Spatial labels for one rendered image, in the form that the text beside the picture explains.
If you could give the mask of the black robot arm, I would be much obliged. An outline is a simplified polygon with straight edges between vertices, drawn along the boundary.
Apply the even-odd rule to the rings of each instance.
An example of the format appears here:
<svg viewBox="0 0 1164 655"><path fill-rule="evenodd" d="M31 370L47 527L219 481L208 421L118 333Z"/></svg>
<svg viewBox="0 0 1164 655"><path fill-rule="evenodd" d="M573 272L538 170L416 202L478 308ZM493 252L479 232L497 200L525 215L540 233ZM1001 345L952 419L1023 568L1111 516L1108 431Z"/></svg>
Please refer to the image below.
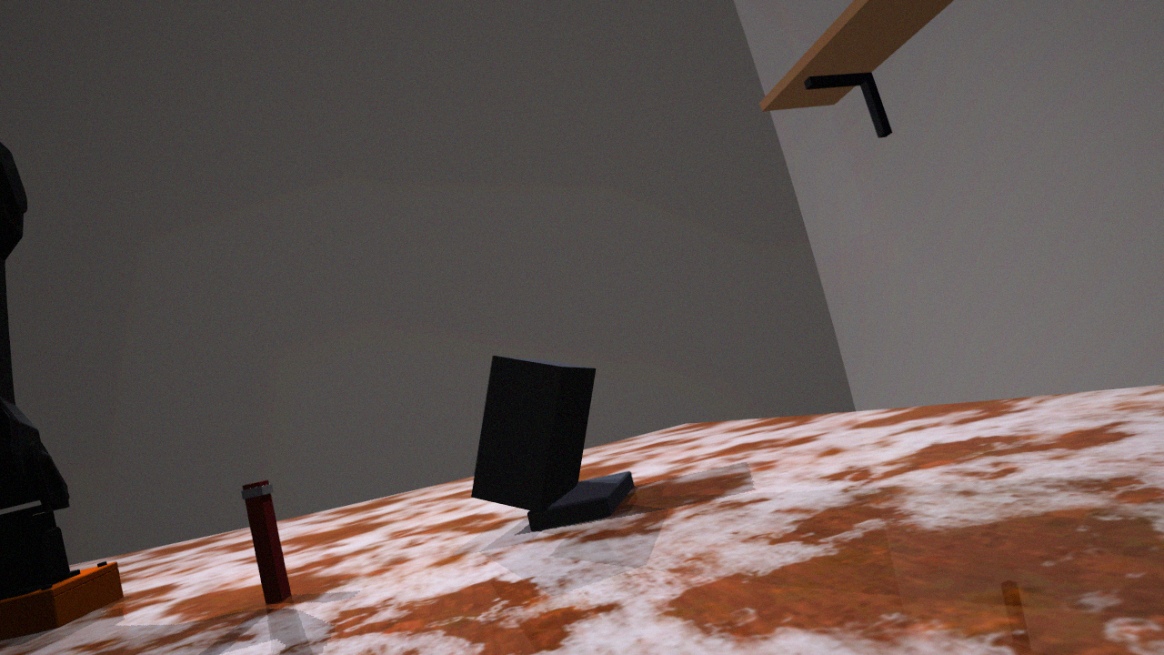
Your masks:
<svg viewBox="0 0 1164 655"><path fill-rule="evenodd" d="M24 183L0 142L0 510L41 501L0 515L0 600L81 575L80 569L70 571L62 531L55 526L54 510L70 507L68 485L38 428L15 405L5 258L24 237Z"/></svg>

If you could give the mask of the dark red square peg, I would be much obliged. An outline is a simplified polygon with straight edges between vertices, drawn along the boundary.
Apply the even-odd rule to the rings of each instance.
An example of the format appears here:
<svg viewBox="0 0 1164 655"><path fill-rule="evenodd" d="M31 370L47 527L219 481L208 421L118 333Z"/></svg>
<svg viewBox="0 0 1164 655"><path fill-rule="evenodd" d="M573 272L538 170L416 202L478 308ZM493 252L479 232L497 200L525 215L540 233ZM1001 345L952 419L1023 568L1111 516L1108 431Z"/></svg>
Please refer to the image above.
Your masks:
<svg viewBox="0 0 1164 655"><path fill-rule="evenodd" d="M274 510L274 484L267 480L253 482L242 486L242 499L246 499L249 526L256 563L260 568L262 590L267 604L288 600L291 591L288 586L286 561L283 556L277 531L277 519Z"/></svg>

